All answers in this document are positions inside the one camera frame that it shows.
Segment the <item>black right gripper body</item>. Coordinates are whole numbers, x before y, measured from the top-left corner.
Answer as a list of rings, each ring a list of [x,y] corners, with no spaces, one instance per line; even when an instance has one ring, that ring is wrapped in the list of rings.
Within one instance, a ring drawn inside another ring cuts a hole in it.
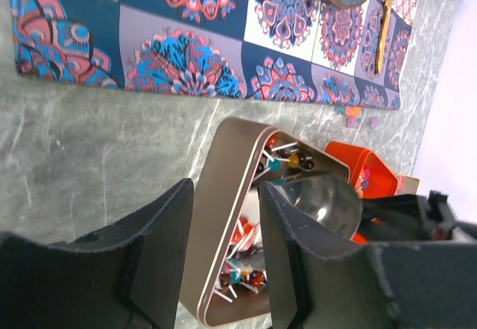
[[[363,200],[359,235],[364,241],[475,242],[476,224],[456,219],[448,195],[395,195]]]

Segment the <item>silver metal scoop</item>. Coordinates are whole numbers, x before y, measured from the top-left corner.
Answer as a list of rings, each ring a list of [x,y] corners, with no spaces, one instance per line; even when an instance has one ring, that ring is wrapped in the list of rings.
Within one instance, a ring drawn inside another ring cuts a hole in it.
[[[313,172],[277,183],[276,188],[293,206],[329,230],[348,239],[358,231],[362,200],[341,176]]]

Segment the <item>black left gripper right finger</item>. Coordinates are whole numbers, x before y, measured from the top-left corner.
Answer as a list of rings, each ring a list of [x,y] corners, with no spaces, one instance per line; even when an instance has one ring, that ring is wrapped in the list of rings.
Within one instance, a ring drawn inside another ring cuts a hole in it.
[[[274,328],[371,328],[373,306],[358,280],[361,246],[298,210],[270,183],[259,189]]]

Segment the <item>brown tin of lollipops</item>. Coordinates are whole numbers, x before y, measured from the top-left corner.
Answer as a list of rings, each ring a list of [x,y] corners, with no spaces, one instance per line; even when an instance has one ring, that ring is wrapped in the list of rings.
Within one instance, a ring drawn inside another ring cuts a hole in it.
[[[237,298],[228,302],[214,293],[236,221],[245,215],[259,221],[258,210],[244,203],[256,177],[262,149],[295,142],[312,158],[316,171],[350,178],[350,168],[273,125],[228,118],[217,128],[195,188],[192,221],[186,249],[180,303],[199,323],[216,328],[247,321],[270,312],[268,289],[253,293],[237,286]]]

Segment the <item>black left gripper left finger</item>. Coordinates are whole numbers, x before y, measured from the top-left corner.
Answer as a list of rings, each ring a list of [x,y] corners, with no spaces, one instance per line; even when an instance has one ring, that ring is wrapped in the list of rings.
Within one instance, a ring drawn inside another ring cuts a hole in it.
[[[150,204],[51,245],[59,273],[49,328],[173,328],[192,218],[184,178]]]

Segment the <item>orange tray of candies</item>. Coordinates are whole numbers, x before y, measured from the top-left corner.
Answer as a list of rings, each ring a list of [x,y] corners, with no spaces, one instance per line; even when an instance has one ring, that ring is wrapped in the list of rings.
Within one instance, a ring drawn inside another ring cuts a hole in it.
[[[333,141],[327,145],[325,152],[348,165],[349,182],[361,198],[395,195],[398,179],[374,151]]]

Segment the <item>gold tin of star candies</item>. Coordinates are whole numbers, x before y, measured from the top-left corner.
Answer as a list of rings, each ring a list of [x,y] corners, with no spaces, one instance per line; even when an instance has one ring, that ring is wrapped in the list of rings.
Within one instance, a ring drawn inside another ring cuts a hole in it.
[[[409,175],[397,175],[395,195],[416,195],[420,179]]]

